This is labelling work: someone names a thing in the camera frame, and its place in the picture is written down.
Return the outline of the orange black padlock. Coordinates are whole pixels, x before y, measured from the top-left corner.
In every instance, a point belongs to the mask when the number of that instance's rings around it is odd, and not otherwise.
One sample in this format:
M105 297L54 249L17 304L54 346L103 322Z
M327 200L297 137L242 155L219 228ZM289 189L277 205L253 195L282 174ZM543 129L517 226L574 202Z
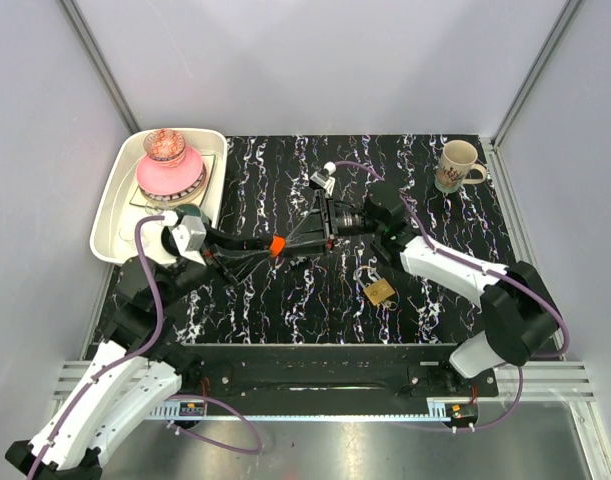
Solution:
M274 235L269 245L269 253L272 258L278 257L286 246L286 239L284 237Z

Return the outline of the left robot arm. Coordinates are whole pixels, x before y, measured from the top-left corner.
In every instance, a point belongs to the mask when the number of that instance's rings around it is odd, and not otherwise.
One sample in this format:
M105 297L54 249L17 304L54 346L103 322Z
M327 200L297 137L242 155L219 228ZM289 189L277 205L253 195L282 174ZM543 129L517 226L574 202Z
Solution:
M190 261L185 273L164 279L158 265L146 256L142 229L151 222L140 219L133 243L136 256L126 261L135 267L128 274L131 284L141 283L128 301L128 325L132 333L125 339L113 336L99 346L92 362L60 410L32 439L14 442L6 460L29 479L98 479L103 467L121 442L155 407L176 393L193 394L200 386L201 372L190 355L163 342L164 307L168 299L163 286L170 286L171 299L183 295L190 285L210 268L219 256L262 259L278 255L282 238L274 236L234 238L201 225L191 229L181 221L166 222L161 243L180 241L175 254Z

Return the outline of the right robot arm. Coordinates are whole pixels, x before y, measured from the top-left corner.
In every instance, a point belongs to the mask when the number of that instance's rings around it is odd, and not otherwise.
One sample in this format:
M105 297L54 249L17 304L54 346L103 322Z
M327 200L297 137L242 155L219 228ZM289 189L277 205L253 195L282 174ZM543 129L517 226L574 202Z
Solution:
M338 238L367 234L382 264L429 279L480 308L482 332L457 346L450 365L439 371L440 387L448 395L465 394L475 376L489 368L525 365L563 328L562 316L534 266L524 261L491 263L430 239L419 221L407 221L404 200L383 181L369 186L360 208L317 190L307 215L286 239L274 239L270 252L322 255Z

